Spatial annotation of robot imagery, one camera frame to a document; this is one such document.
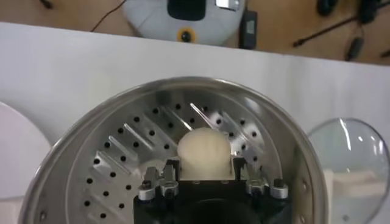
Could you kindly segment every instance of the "metal bracket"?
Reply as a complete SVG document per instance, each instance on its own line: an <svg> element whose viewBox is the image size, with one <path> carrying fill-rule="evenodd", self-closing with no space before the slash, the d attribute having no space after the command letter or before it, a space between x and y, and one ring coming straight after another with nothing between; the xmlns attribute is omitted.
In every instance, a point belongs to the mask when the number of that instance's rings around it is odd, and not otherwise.
<svg viewBox="0 0 390 224"><path fill-rule="evenodd" d="M142 181L138 187L138 198L141 201L150 201L155 197L155 188L158 185L158 170L155 167L148 167Z"/></svg>
<svg viewBox="0 0 390 224"><path fill-rule="evenodd" d="M164 180L161 180L160 187L162 196L167 199L172 199L179 193L179 183L176 181L173 165L165 165Z"/></svg>

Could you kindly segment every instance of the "black cable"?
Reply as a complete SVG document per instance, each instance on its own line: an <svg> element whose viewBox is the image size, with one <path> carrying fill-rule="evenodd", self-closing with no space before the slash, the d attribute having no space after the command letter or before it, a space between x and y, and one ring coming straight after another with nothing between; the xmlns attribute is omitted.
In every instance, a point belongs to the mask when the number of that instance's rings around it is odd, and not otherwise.
<svg viewBox="0 0 390 224"><path fill-rule="evenodd" d="M127 0L123 0L123 2L121 2L118 6L116 6L115 8L111 9L111 11L109 11L108 13L106 13L100 20L99 22L97 22L97 24L91 29L91 32L94 32L96 30L96 28L98 28L98 26L100 25L100 23L103 22L103 20L108 17L111 13L117 11Z"/></svg>
<svg viewBox="0 0 390 224"><path fill-rule="evenodd" d="M381 9L381 8L387 6L387 5L390 5L390 1L387 1L387 2L384 2L384 3L381 3L381 4L377 5L377 6L376 6L376 9ZM303 45L304 43L306 43L307 41L309 41L309 40L311 40L311 39L314 39L314 38L316 38L316 37L318 37L318 36L321 36L322 34L325 34L325 33L329 32L329 31L332 31L332 30L334 30L334 29L336 29L336 28L339 28L339 27L341 27L341 26L343 26L343 25L345 25L345 24L348 24L348 23L350 23L350 22L356 20L356 19L358 19L358 15L355 15L355 16L353 16L353 17L350 17L350 18L348 18L348 19L345 19L344 21L341 21L341 22L339 22L339 23L336 23L335 25L332 25L332 26L330 26L330 27L328 27L328 28L325 28L325 29L323 29L323 30L321 30L321 31L319 31L319 32L317 32L317 33L314 33L314 34L308 36L308 37L299 39L299 40L293 42L292 45L293 45L294 47L299 47L299 46Z"/></svg>

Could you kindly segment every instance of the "black device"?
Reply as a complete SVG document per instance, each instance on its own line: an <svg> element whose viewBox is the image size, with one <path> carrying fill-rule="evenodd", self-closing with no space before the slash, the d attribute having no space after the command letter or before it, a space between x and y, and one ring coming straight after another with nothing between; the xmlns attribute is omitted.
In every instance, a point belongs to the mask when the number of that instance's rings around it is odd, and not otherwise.
<svg viewBox="0 0 390 224"><path fill-rule="evenodd" d="M257 36L257 12L244 11L241 24L239 26L238 47L241 49L255 49Z"/></svg>
<svg viewBox="0 0 390 224"><path fill-rule="evenodd" d="M338 0L317 0L317 12L321 16L328 16L335 9Z"/></svg>
<svg viewBox="0 0 390 224"><path fill-rule="evenodd" d="M371 23L377 16L380 0L360 0L358 21L360 24Z"/></svg>
<svg viewBox="0 0 390 224"><path fill-rule="evenodd" d="M360 50L363 47L364 40L361 37L356 37L352 40L347 52L346 61L351 61L359 56Z"/></svg>
<svg viewBox="0 0 390 224"><path fill-rule="evenodd" d="M238 176L241 176L241 169L246 165L244 158L233 159L233 168ZM235 175L235 180L183 181L180 180L180 164L170 159L163 175L165 184L155 187L152 199L145 200L144 194L142 200L141 194L133 199L134 224L291 223L289 199L271 196L268 186L248 189L248 181L254 181L256 185L256 180L241 180ZM163 191L164 187L175 186L166 185L167 179L170 183L178 183L178 188ZM152 182L144 180L140 188L146 189L143 188L146 185L150 187ZM273 186L286 185L283 180L276 179Z"/></svg>

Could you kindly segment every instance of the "white plate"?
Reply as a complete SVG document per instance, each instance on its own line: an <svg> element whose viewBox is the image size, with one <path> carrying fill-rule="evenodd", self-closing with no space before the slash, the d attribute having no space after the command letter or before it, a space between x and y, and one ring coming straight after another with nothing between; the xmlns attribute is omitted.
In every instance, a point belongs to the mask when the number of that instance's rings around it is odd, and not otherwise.
<svg viewBox="0 0 390 224"><path fill-rule="evenodd" d="M22 114L0 102L0 200L23 196L51 145Z"/></svg>

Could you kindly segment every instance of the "hole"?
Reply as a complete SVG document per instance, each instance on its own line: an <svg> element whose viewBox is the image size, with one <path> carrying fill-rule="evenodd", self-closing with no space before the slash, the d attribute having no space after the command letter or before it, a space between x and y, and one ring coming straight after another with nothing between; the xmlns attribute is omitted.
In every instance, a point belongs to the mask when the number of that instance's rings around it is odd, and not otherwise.
<svg viewBox="0 0 390 224"><path fill-rule="evenodd" d="M344 222L348 222L349 221L349 216L343 215L342 219L343 219Z"/></svg>

